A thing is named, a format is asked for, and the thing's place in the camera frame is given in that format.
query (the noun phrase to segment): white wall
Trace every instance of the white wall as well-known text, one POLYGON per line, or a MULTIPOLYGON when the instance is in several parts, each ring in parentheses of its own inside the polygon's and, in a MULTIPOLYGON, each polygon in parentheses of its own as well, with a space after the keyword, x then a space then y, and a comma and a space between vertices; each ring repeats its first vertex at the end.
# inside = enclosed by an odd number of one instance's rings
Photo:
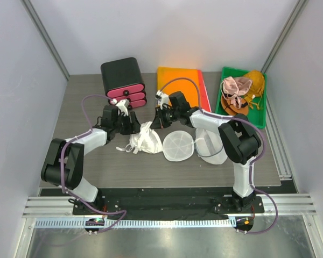
POLYGON ((268 76, 297 186, 311 194, 323 223, 323 0, 309 1, 268 76))
POLYGON ((0 257, 37 193, 66 80, 18 0, 0 1, 0 257))
POLYGON ((135 56, 158 66, 261 69, 296 0, 32 0, 70 74, 135 56))

